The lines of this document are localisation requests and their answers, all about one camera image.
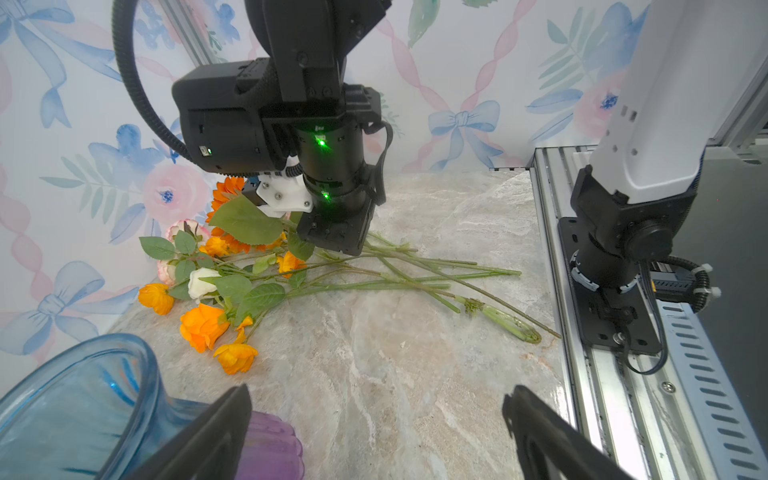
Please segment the blue purple glass vase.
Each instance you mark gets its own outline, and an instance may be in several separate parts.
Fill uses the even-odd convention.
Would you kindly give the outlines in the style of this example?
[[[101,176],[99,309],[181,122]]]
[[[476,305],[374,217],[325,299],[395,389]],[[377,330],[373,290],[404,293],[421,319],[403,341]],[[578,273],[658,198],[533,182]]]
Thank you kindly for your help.
[[[1,400],[2,478],[124,479],[140,437],[139,390],[158,384],[178,399],[135,335],[97,337],[56,356]],[[252,408],[232,479],[304,475],[293,427]]]

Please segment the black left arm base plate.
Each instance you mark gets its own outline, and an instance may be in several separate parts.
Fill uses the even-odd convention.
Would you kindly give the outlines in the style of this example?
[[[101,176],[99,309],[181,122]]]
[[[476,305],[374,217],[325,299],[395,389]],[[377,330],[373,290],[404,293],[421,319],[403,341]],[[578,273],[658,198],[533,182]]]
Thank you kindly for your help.
[[[575,217],[561,218],[558,234],[582,342],[618,352],[629,339],[631,353],[660,353],[638,268],[601,250]]]

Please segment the white rose flower stem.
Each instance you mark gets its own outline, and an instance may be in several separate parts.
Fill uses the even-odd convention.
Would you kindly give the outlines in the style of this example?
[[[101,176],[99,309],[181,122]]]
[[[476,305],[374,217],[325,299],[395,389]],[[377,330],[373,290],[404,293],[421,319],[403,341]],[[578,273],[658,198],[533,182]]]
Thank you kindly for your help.
[[[492,277],[494,274],[490,271],[416,278],[395,272],[385,275],[360,269],[358,273],[372,276],[374,279],[346,284],[323,282],[326,277],[347,271],[355,273],[357,269],[344,267],[329,271],[313,280],[308,280],[306,271],[302,269],[290,273],[286,280],[274,278],[255,282],[245,275],[222,276],[216,270],[198,269],[190,274],[186,282],[169,290],[168,295],[177,299],[189,298],[199,304],[197,309],[200,311],[201,320],[197,324],[193,324],[190,318],[184,320],[182,332],[187,339],[193,334],[200,336],[209,330],[209,323],[216,321],[219,330],[225,331],[230,327],[236,329],[237,341],[243,343],[247,338],[247,329],[257,328],[271,310],[294,298],[342,291],[408,290],[425,293],[456,313],[480,314],[524,342],[538,344],[541,341],[540,333],[531,322],[511,314],[509,308],[500,310],[481,300],[450,291],[453,283]]]

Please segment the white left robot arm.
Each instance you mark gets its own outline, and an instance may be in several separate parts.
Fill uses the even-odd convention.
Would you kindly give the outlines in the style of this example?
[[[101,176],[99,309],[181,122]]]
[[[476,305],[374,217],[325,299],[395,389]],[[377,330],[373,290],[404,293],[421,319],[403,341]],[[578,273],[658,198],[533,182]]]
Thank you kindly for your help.
[[[370,74],[410,84],[428,144],[406,171],[533,171],[558,295],[571,400],[560,418],[525,387],[503,404],[528,479],[763,479],[766,459],[696,316],[717,290],[664,300],[653,263],[697,192],[706,149],[732,139],[767,77],[763,1],[520,1],[455,13],[426,53],[391,31],[384,1],[249,1],[266,57],[203,65],[174,97],[204,169],[263,176],[271,117],[231,115],[222,75],[253,73],[322,93],[321,53],[343,59],[368,33]]]

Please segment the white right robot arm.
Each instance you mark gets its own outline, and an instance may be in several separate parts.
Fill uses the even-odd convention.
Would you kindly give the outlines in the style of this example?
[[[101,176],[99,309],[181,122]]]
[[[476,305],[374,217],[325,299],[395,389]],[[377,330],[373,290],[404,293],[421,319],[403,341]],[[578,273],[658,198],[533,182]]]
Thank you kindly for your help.
[[[310,196],[302,240],[358,255],[385,202],[383,167],[363,139],[389,131],[380,94],[344,80],[347,55],[384,19],[386,1],[250,1],[265,49],[253,61],[201,66],[173,99],[187,155],[201,169],[251,177],[296,158]]]

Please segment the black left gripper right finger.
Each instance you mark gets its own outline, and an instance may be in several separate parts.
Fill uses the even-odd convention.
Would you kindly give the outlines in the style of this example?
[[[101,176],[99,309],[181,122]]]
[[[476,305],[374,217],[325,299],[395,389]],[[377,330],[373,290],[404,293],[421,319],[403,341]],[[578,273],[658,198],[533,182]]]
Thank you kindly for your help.
[[[504,397],[502,416],[526,479],[630,477],[524,385]]]

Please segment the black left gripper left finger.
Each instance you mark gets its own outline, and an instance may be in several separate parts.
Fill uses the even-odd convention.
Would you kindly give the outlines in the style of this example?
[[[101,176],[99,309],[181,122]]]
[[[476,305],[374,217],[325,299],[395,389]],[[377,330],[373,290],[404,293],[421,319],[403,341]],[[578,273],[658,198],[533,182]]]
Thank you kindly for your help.
[[[163,386],[139,390],[140,437],[124,479],[232,479],[252,403],[244,385],[211,404],[168,397]]]

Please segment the orange ranunculus flower spray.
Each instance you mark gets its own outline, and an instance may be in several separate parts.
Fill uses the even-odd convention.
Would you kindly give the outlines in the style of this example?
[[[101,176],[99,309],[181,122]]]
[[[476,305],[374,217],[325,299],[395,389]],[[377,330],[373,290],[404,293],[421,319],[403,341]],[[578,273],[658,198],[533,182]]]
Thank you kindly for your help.
[[[210,237],[179,231],[139,242],[158,266],[157,282],[139,290],[139,303],[164,316],[179,301],[194,302],[180,317],[180,334],[195,351],[212,354],[228,375],[251,368],[258,351],[250,338],[271,311],[321,293],[413,291],[456,313],[479,311],[526,336],[518,318],[451,290],[468,280],[515,277],[515,270],[424,258],[407,245],[366,245],[358,257],[333,254],[288,229],[263,245],[247,245],[223,231]]]

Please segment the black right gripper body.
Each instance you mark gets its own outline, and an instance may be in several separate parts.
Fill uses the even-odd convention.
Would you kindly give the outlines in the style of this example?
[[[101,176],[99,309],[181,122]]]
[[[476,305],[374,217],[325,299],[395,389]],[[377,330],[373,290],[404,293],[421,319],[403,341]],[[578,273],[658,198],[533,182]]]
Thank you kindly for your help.
[[[375,204],[366,200],[356,212],[343,211],[338,205],[316,205],[302,215],[297,226],[301,240],[319,248],[350,256],[362,253]]]

